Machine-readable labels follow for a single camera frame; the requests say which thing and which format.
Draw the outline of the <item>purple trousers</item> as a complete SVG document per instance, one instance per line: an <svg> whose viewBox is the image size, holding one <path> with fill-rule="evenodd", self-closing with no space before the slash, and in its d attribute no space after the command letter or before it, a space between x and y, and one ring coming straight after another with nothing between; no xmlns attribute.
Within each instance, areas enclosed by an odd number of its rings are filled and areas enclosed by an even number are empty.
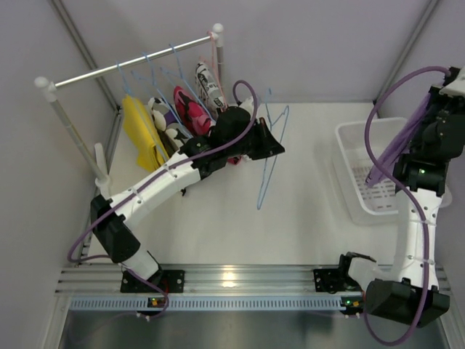
<svg viewBox="0 0 465 349"><path fill-rule="evenodd" d="M407 151L409 142L413 139L415 132L420 127L421 120L426 115L429 99L430 93L427 92L411 117L406 121L404 127L395 135L380 157L376 159L388 171L389 175L384 174L378 167L373 165L365 178L365 184L369 188L392 176L396 161L402 153Z"/></svg>

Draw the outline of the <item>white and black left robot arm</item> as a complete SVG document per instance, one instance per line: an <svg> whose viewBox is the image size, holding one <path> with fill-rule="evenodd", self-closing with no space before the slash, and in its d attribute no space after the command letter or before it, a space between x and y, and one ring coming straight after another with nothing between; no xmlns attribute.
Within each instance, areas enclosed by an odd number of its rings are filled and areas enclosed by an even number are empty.
<svg viewBox="0 0 465 349"><path fill-rule="evenodd" d="M91 202L91 230L111 261L140 281L157 284L163 271L132 230L175 193L225 167L227 160L248 156L267 159L284 153L263 118L240 107L221 113L206 135L189 139L151 175L110 198Z"/></svg>

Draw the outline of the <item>yellow trousers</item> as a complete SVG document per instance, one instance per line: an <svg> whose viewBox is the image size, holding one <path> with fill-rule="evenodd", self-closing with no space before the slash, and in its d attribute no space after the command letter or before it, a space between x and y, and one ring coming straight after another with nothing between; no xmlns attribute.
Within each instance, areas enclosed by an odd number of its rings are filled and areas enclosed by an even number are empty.
<svg viewBox="0 0 465 349"><path fill-rule="evenodd" d="M150 114L142 102L126 95L122 100L123 128L137 149L137 165L154 172L162 167L169 155L164 148Z"/></svg>

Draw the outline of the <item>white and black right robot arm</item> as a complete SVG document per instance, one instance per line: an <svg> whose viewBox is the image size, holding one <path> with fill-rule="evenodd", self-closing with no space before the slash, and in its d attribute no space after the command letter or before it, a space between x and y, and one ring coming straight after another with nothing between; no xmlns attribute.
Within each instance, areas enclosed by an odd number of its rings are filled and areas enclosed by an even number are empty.
<svg viewBox="0 0 465 349"><path fill-rule="evenodd" d="M363 291L359 310L421 328L448 312L450 298L441 294L435 272L437 213L446 189L451 159L464 148L464 91L450 85L432 87L428 96L376 160L365 184L390 179L397 201L397 245L392 268L380 269L364 254L348 252L336 269L317 269L315 287L330 294Z"/></svg>

